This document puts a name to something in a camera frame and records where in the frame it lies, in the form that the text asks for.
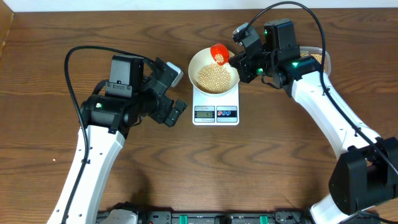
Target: clear plastic container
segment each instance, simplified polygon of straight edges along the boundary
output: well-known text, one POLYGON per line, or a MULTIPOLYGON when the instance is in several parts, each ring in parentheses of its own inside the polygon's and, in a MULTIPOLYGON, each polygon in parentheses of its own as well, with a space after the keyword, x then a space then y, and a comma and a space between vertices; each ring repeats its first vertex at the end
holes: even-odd
MULTIPOLYGON (((305 55, 322 55, 322 49, 319 47, 300 47, 300 54, 305 54, 305 55)), ((328 74, 328 76, 331 73, 331 63, 330 63, 330 56, 329 53, 326 51, 325 54, 325 72, 328 74)))

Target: wooden table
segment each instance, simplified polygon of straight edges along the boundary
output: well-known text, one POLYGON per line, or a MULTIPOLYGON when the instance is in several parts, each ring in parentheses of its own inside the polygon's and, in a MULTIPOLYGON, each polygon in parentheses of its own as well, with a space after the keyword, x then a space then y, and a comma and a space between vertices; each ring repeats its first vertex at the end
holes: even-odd
MULTIPOLYGON (((76 113, 63 60, 77 45, 104 45, 160 57, 185 73, 168 95, 192 104, 190 59, 215 43, 237 53, 231 33, 258 10, 17 13, 0 69, 0 222, 43 223, 72 163, 76 113)), ((319 9, 331 81, 381 136, 398 136, 398 9, 319 9)), ((320 46, 312 18, 279 9, 256 23, 289 17, 302 46, 320 46)), ((111 53, 76 52, 70 62, 79 102, 109 77, 111 53)), ((118 202, 174 210, 307 208, 328 193, 336 157, 313 119, 282 90, 240 84, 241 123, 198 127, 191 107, 174 128, 150 118, 130 130, 100 209, 118 202)), ((398 220, 398 201, 377 207, 398 220)))

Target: white scale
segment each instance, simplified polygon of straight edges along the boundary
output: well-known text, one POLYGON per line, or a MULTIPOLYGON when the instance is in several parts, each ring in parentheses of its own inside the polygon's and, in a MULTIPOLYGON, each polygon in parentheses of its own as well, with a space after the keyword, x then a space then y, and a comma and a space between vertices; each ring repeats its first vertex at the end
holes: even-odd
POLYGON ((223 96, 209 97, 193 88, 192 122, 194 125, 238 125, 239 85, 223 96))

